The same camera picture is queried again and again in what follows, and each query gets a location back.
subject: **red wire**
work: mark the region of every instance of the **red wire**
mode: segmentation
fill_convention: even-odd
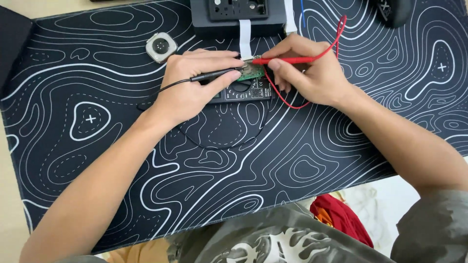
[[[334,45],[336,45],[336,58],[338,58],[338,51],[339,51],[339,39],[341,37],[341,34],[343,33],[344,31],[344,26],[346,25],[346,20],[347,20],[347,17],[346,15],[343,15],[340,19],[340,21],[338,22],[338,29],[336,30],[336,39],[335,41],[332,43],[332,45],[327,48],[324,52],[322,52],[320,55],[316,56],[316,57],[303,57],[303,58],[282,58],[282,60],[288,62],[288,63],[291,63],[291,64],[296,64],[296,63],[311,63],[311,62],[314,62],[316,61],[317,59],[323,57],[327,52],[329,52]],[[264,64],[268,64],[268,62],[272,60],[271,58],[258,58],[258,59],[254,59],[252,61],[252,63],[254,64],[259,64],[259,65],[264,65]],[[304,108],[305,106],[307,106],[310,102],[306,102],[304,105],[302,106],[299,106],[299,107],[295,107],[295,106],[292,106],[291,104],[289,104],[280,94],[280,92],[278,91],[278,89],[276,88],[275,84],[271,81],[270,77],[268,76],[268,73],[266,72],[266,68],[263,69],[265,71],[265,76],[266,78],[268,79],[268,81],[270,82],[271,86],[273,87],[273,89],[275,90],[276,94],[278,94],[279,98],[290,108],[292,109],[301,109],[301,108]]]

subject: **blue wire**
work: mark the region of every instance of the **blue wire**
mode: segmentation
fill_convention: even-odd
[[[302,10],[302,25],[306,28],[306,18],[304,17],[304,1],[300,0],[300,8]]]

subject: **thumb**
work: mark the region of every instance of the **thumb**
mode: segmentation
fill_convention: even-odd
[[[309,87],[311,84],[310,79],[297,70],[297,68],[278,58],[272,59],[268,63],[268,67],[273,70],[275,76],[278,75],[298,90]]]
[[[209,93],[211,97],[214,97],[221,90],[227,88],[229,85],[231,85],[231,83],[233,83],[240,77],[241,73],[237,70],[224,73],[223,75],[210,82],[208,85],[204,86],[203,90],[206,90],[206,92]]]

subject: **mouse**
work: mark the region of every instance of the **mouse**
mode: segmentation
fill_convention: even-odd
[[[413,11],[413,0],[374,0],[381,22],[390,28],[406,24]]]

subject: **topographic pattern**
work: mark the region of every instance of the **topographic pattern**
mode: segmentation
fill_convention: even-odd
[[[299,1],[295,20],[302,25]],[[1,100],[28,224],[135,121],[135,105],[159,88],[165,65],[145,53],[155,32],[179,53],[238,51],[238,40],[194,35],[188,1],[163,1],[38,20]],[[368,0],[305,0],[300,34],[331,42],[348,15],[340,62],[350,82],[379,103],[468,154],[468,20],[462,0],[417,1],[400,29],[384,28]],[[255,38],[254,54],[280,41]],[[295,105],[304,99],[290,93]],[[183,130],[222,147],[253,137],[268,102],[209,105]],[[292,110],[273,101],[252,143],[207,151],[169,132],[135,177],[94,252],[392,176],[394,171],[341,112]]]

